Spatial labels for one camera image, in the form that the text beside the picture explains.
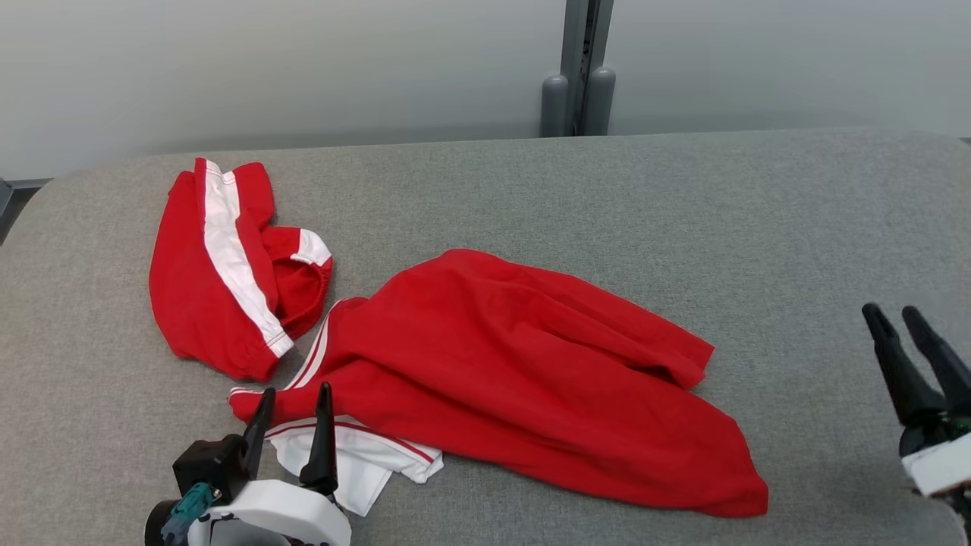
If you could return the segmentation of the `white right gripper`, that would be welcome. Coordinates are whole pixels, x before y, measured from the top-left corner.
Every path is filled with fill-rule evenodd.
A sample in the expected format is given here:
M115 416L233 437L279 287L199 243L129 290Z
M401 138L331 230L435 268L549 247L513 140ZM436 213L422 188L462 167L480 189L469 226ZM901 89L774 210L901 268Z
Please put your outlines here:
M913 365L881 308L864 304L863 317L896 417L905 425L900 460L907 477L923 497L963 494L971 488L971 369L918 308L905 306L903 321L943 397ZM949 413L941 413L945 401Z

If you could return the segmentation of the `grey cylindrical post foot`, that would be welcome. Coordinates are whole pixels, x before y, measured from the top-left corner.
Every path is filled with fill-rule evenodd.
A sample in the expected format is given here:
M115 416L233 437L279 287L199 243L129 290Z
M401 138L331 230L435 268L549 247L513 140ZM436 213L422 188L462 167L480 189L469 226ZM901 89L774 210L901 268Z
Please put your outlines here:
M569 80L556 74L547 77L541 87L540 136L563 137L567 134Z
M611 104L613 104L616 72L608 67L597 67L587 76L585 105L583 105L580 132L587 137L609 133Z

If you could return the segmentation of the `red jersey with white panels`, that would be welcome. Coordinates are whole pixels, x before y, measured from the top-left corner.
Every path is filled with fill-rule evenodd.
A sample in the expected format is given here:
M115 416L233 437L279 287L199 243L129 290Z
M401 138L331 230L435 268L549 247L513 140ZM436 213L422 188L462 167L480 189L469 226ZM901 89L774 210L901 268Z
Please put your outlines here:
M759 517L767 484L734 419L697 397L713 347L579 278L453 249L334 305L276 397L309 431L323 383L344 429L579 493Z

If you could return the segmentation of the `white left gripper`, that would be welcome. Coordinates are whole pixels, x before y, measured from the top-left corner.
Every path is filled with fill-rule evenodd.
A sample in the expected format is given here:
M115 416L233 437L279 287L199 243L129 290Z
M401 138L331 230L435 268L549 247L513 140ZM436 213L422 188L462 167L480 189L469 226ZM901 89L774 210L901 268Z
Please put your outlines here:
M256 480L267 429L272 425L276 390L267 388L247 425L243 463ZM350 521L330 500L338 484L335 415L330 384L322 383L315 407L316 427L309 459L301 469L302 488L277 479L253 481L231 504L209 508L192 522L187 546L350 546Z

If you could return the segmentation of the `grey metal partition post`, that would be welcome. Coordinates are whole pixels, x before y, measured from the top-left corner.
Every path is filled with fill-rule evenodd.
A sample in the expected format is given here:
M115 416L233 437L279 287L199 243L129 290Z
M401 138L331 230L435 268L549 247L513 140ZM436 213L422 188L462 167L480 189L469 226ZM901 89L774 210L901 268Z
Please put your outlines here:
M587 76L607 67L605 55L614 0L566 0L561 47L561 75L569 80L566 137L580 132Z

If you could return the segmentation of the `red shorts with white stripe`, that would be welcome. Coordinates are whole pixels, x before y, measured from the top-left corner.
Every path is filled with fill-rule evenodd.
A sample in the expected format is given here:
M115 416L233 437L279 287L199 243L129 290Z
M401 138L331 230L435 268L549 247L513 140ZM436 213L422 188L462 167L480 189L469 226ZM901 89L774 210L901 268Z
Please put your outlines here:
M198 158L168 193L149 298L175 356L269 381L322 317L334 260L316 232L277 225L260 162L223 171Z

